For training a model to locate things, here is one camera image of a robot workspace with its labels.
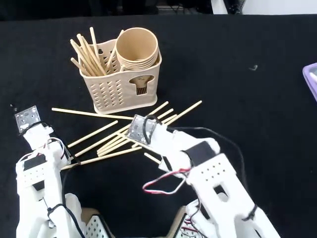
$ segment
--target metal bracket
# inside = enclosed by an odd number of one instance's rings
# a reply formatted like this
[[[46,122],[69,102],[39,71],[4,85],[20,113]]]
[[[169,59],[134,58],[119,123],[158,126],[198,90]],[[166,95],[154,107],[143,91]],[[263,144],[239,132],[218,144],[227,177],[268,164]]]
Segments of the metal bracket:
[[[19,133],[28,128],[33,123],[40,121],[40,115],[36,106],[32,106],[14,115]]]

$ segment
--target black fabric surface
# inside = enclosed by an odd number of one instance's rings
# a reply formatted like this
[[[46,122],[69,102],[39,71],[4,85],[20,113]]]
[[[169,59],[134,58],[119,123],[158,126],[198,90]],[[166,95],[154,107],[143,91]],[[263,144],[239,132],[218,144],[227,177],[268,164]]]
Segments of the black fabric surface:
[[[69,39],[89,27],[98,41],[121,29],[146,27],[158,37],[162,65],[158,103],[169,100],[181,112],[203,103],[174,126],[204,126],[240,145],[252,199],[282,237],[315,237],[317,212],[317,103],[302,76],[316,62],[317,16],[130,16],[0,23],[0,226],[15,237],[19,220],[15,163],[29,147],[17,134],[18,110],[37,105],[66,143],[111,122],[110,119],[52,112],[51,107],[93,112]],[[258,65],[256,71],[249,68]],[[145,115],[154,107],[119,113]],[[117,126],[72,148],[78,152]],[[240,171],[237,151],[218,140]],[[95,157],[95,150],[81,160]],[[180,206],[195,199],[188,186],[171,196],[142,192],[162,174],[143,151],[75,168],[66,192],[83,207],[98,209],[111,231],[122,236],[166,235]],[[173,189],[171,178],[160,188]]]

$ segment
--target red wire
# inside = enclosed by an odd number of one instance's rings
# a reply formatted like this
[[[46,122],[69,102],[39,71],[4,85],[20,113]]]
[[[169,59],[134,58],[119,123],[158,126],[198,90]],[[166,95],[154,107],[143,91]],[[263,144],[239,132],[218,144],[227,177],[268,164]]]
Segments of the red wire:
[[[158,177],[157,179],[155,179],[153,181],[147,182],[145,185],[143,185],[142,189],[143,189],[144,192],[150,193],[150,194],[165,194],[164,192],[161,192],[161,191],[148,191],[146,188],[148,186],[156,183],[157,181],[163,179],[163,178],[166,178],[166,177],[171,176],[171,175],[179,174],[179,173],[185,173],[185,172],[188,172],[188,171],[190,171],[190,168],[189,169],[180,169],[178,171],[168,172],[168,173],[163,174],[162,176]]]
[[[197,232],[197,230],[193,229],[193,228],[189,228],[189,227],[181,227],[182,229],[184,230],[189,230],[189,231],[192,231],[192,232]]]

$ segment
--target purple container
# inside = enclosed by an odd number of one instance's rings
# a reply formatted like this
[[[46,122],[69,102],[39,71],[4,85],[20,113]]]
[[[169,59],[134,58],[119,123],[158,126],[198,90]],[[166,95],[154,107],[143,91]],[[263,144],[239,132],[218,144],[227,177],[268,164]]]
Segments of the purple container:
[[[317,101],[317,63],[305,66],[303,68],[303,76]]]

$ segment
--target robotic arm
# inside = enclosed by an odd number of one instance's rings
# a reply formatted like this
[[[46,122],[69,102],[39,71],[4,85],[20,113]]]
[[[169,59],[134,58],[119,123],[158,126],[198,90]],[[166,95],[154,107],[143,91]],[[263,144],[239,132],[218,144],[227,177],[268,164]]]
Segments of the robotic arm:
[[[212,138],[196,139],[182,131],[169,132],[158,121],[136,115],[127,137],[163,156],[159,168],[187,170],[178,174],[192,186],[209,218],[187,206],[187,214],[208,238],[279,238],[277,231],[250,198],[226,155]]]

